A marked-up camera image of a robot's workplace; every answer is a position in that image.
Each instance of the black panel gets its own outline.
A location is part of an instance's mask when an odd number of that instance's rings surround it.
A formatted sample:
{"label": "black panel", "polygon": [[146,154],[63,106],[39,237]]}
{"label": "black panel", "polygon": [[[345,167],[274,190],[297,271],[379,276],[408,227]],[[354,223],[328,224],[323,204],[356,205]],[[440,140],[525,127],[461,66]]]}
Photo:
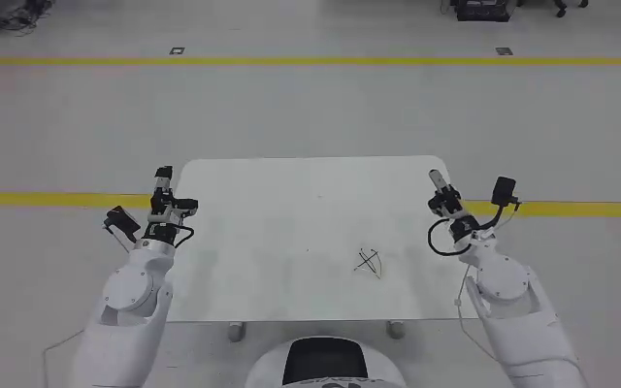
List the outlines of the black panel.
{"label": "black panel", "polygon": [[368,378],[358,343],[347,339],[298,339],[289,349],[282,385],[320,377]]}

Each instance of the cable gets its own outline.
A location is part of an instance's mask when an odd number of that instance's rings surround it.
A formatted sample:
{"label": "cable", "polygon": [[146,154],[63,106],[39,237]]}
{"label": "cable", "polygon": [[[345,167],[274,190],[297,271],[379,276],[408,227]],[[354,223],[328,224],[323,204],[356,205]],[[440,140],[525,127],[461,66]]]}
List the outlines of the cable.
{"label": "cable", "polygon": [[498,210],[496,210],[496,215],[494,215],[494,218],[492,218],[488,222],[484,223],[483,225],[479,226],[477,229],[478,230],[486,230],[486,229],[491,228],[492,226],[496,226],[498,221],[500,221],[500,219],[501,219],[501,215],[503,215],[503,210],[504,209],[505,209],[505,207],[498,206]]}
{"label": "cable", "polygon": [[427,231],[427,244],[429,245],[431,250],[433,250],[436,254],[438,254],[440,256],[444,256],[444,257],[447,257],[447,256],[459,256],[459,255],[462,255],[462,254],[468,252],[468,249],[470,249],[471,246],[472,246],[471,244],[468,244],[468,246],[466,246],[462,250],[457,250],[457,251],[454,251],[454,252],[442,252],[442,251],[437,250],[436,247],[434,246],[434,243],[432,242],[432,238],[431,238],[431,235],[434,232],[434,229],[436,229],[436,227],[438,225],[440,225],[440,224],[442,224],[444,222],[448,222],[448,221],[449,221],[448,218],[440,219],[440,220],[436,221],[431,226],[431,228],[429,228],[429,230]]}
{"label": "cable", "polygon": [[507,218],[505,221],[501,222],[500,225],[498,225],[496,228],[494,228],[494,230],[499,231],[503,226],[507,225],[511,219],[513,219],[513,217],[515,216],[515,214],[517,213],[517,210],[514,210],[513,213],[509,216],[509,218]]}
{"label": "cable", "polygon": [[114,234],[114,232],[107,226],[104,226],[104,229],[106,229],[108,232],[110,232],[111,235],[113,235],[114,239],[120,244],[120,246],[123,247],[123,249],[125,249],[125,252],[129,253],[129,249],[127,249],[127,246],[125,246],[125,244]]}
{"label": "cable", "polygon": [[48,346],[46,347],[43,352],[41,352],[41,359],[43,360],[43,387],[44,388],[49,388],[49,379],[48,379],[48,351],[55,349],[56,347],[62,345],[63,343],[67,342],[68,340],[72,340],[75,337],[79,336],[80,334],[82,334],[84,332],[84,329],[80,330],[79,332],[74,333],[73,335],[71,335],[70,337],[62,340],[61,342],[57,342],[55,344],[53,344],[52,346]]}
{"label": "cable", "polygon": [[459,287],[459,293],[457,294],[457,299],[455,299],[455,306],[457,307],[457,316],[459,317],[459,326],[461,327],[462,332],[464,332],[466,337],[468,337],[470,339],[470,341],[472,341],[476,345],[476,347],[478,347],[483,353],[485,353],[485,355],[487,357],[489,357],[492,360],[496,361],[501,367],[505,367],[505,368],[523,367],[525,365],[538,364],[538,363],[543,363],[543,362],[546,362],[546,361],[564,361],[564,362],[570,363],[571,365],[573,365],[574,368],[576,368],[578,370],[578,373],[580,374],[580,377],[582,378],[582,381],[584,382],[584,386],[586,388],[590,388],[589,381],[586,379],[586,376],[584,375],[584,372],[582,371],[582,368],[580,367],[580,365],[576,361],[574,361],[574,360],[572,360],[570,358],[567,358],[567,357],[544,357],[544,358],[534,359],[534,360],[530,360],[530,361],[525,361],[523,363],[516,363],[516,364],[503,363],[500,360],[498,360],[496,357],[494,357],[494,355],[489,350],[487,350],[482,344],[480,344],[476,339],[474,339],[474,337],[470,333],[468,333],[466,331],[466,328],[464,327],[464,317],[462,316],[461,305],[462,305],[462,293],[464,291],[464,285],[466,284],[466,277],[468,277],[468,271],[470,270],[470,267],[471,266],[469,265],[466,268],[466,272],[464,273],[464,277],[462,278],[462,285],[461,285],[461,287]]}
{"label": "cable", "polygon": [[188,232],[190,233],[189,235],[185,236],[185,237],[184,237],[184,238],[183,238],[180,242],[178,242],[178,243],[175,245],[175,248],[178,248],[178,247],[180,247],[180,246],[181,246],[181,244],[182,244],[182,243],[185,243],[186,241],[188,241],[189,239],[191,239],[191,238],[192,238],[192,236],[194,236],[194,229],[190,228],[189,226],[183,226],[183,225],[175,225],[175,226],[176,226],[177,228],[179,228],[179,229],[186,230],[186,231],[188,231]]}

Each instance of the equipment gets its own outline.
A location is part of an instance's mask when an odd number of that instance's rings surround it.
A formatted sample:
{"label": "equipment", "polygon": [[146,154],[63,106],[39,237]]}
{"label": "equipment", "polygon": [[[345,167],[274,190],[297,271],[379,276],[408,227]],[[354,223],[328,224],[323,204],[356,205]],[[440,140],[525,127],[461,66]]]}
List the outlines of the equipment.
{"label": "equipment", "polygon": [[[135,221],[120,207],[108,213],[104,228],[116,226],[135,245],[127,264],[109,277],[84,330],[70,387],[141,387],[147,380],[173,298],[164,276],[176,247],[194,234],[183,220],[198,209],[197,201],[173,196],[172,176],[170,166],[157,170],[148,226],[137,242]],[[175,245],[179,230],[189,235]]]}
{"label": "equipment", "polygon": [[[182,226],[182,220],[198,208],[196,201],[173,197],[171,175],[170,168],[158,170],[145,236],[130,252],[128,264],[110,277],[104,289],[84,331],[70,387],[141,387],[147,379],[172,299],[172,286],[164,274],[173,265],[175,236],[179,229],[189,229]],[[512,195],[515,181],[499,178],[492,197],[498,212],[480,225],[462,206],[460,193],[438,171],[429,175],[437,188],[429,208],[445,218],[429,229],[428,243],[439,255],[459,256],[476,268],[476,279],[466,272],[462,288],[467,288],[495,357],[475,342],[477,346],[501,364],[515,387],[588,387],[535,273],[496,252],[494,228],[503,210],[509,204],[517,210],[520,204]],[[127,234],[135,228],[124,213],[112,215],[107,229],[114,225]],[[439,251],[432,242],[434,229],[444,222],[451,222],[452,252]],[[455,301],[461,322],[460,297],[461,291]],[[530,304],[526,309],[525,302]],[[351,339],[312,337],[284,343],[263,355],[248,374],[245,388],[284,385],[380,388],[406,384],[392,361],[370,347]]]}

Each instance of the white cable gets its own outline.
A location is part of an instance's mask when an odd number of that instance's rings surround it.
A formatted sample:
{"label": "white cable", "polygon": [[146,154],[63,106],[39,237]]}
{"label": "white cable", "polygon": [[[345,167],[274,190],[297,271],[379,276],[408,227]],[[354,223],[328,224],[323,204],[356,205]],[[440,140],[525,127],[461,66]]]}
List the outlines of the white cable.
{"label": "white cable", "polygon": [[79,332],[74,333],[73,335],[71,335],[70,337],[62,340],[61,342],[57,342],[51,346],[46,347],[43,352],[41,352],[41,358],[43,360],[43,387],[44,388],[49,388],[49,379],[48,379],[48,351],[55,349],[56,347],[62,345],[63,343],[67,342],[68,340],[72,340],[75,337],[79,336],[80,334],[82,334],[84,332],[84,329],[80,330]]}
{"label": "white cable", "polygon": [[507,225],[509,221],[511,221],[511,219],[513,219],[513,216],[517,213],[517,210],[514,210],[513,213],[509,216],[509,218],[507,218],[505,221],[501,222],[500,225],[496,226],[494,228],[494,230],[499,230],[500,228],[502,228],[503,226]]}
{"label": "white cable", "polygon": [[120,244],[120,246],[123,247],[123,249],[125,249],[125,252],[129,253],[129,249],[127,249],[127,246],[125,246],[125,244],[114,234],[112,229],[108,227],[104,227],[104,229],[106,229],[111,235],[113,235],[114,239]]}
{"label": "white cable", "polygon": [[[511,215],[511,217],[505,221],[503,224],[506,224],[507,222],[509,222],[511,220],[511,218],[513,217],[513,214]],[[530,360],[530,361],[525,361],[523,363],[517,363],[517,364],[506,364],[501,362],[500,360],[498,360],[496,357],[494,357],[494,355],[487,350],[483,345],[481,345],[476,339],[474,339],[474,337],[468,333],[466,331],[466,328],[464,327],[464,318],[462,316],[462,309],[461,309],[461,305],[462,305],[462,293],[464,291],[464,285],[466,284],[466,277],[468,277],[468,271],[470,270],[470,265],[466,268],[466,272],[464,273],[464,278],[462,279],[462,285],[459,288],[459,293],[457,294],[457,299],[455,300],[455,306],[457,306],[457,316],[459,317],[459,326],[462,329],[462,332],[464,332],[464,334],[466,335],[466,337],[468,337],[475,345],[476,347],[478,347],[479,349],[481,349],[481,351],[483,353],[485,353],[485,355],[487,355],[487,357],[491,358],[492,360],[496,361],[501,367],[506,367],[506,368],[511,368],[511,367],[523,367],[525,365],[531,365],[531,364],[538,364],[538,363],[542,363],[545,361],[564,361],[566,363],[570,363],[572,364],[577,370],[578,373],[580,373],[580,377],[582,378],[582,381],[584,381],[584,386],[586,388],[589,388],[589,381],[586,379],[586,376],[584,375],[584,372],[582,371],[582,368],[580,367],[580,365],[567,357],[545,357],[545,358],[540,358],[540,359],[535,359],[535,360]]]}

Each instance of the black cable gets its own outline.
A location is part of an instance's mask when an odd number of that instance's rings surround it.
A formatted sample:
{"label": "black cable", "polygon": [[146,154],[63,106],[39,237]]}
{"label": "black cable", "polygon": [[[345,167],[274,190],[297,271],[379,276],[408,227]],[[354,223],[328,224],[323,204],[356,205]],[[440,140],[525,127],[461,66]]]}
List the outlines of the black cable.
{"label": "black cable", "polygon": [[472,246],[470,243],[469,243],[469,244],[468,244],[468,246],[466,246],[464,249],[462,249],[462,250],[457,250],[457,251],[454,251],[454,252],[442,252],[442,251],[437,250],[437,249],[436,249],[436,247],[434,246],[434,243],[432,242],[432,239],[431,239],[431,235],[432,235],[432,233],[434,232],[434,229],[436,229],[436,227],[437,227],[438,225],[440,225],[440,224],[442,224],[442,223],[444,223],[444,222],[448,222],[448,221],[449,221],[449,219],[448,219],[448,218],[443,218],[443,219],[440,219],[440,220],[436,221],[436,222],[435,222],[435,223],[431,226],[431,228],[429,228],[429,231],[427,231],[427,244],[429,245],[429,247],[431,248],[431,250],[433,250],[436,254],[438,254],[438,255],[440,255],[440,256],[445,256],[445,257],[446,257],[446,256],[459,256],[459,255],[462,255],[462,254],[464,254],[464,253],[468,252],[468,249],[470,249],[470,248],[471,248],[471,246]]}
{"label": "black cable", "polygon": [[498,221],[501,220],[501,215],[503,215],[503,210],[504,209],[505,209],[505,207],[498,206],[498,210],[496,210],[496,215],[494,215],[494,218],[492,218],[489,222],[484,223],[483,225],[479,226],[477,229],[478,230],[485,230],[485,229],[491,228],[492,226],[496,226]]}
{"label": "black cable", "polygon": [[189,235],[185,236],[180,242],[177,242],[177,244],[175,244],[175,248],[178,248],[181,246],[182,243],[185,243],[186,241],[191,239],[192,236],[194,236],[194,229],[190,228],[189,226],[183,226],[183,225],[175,225],[175,226],[179,229],[186,230],[190,233]]}

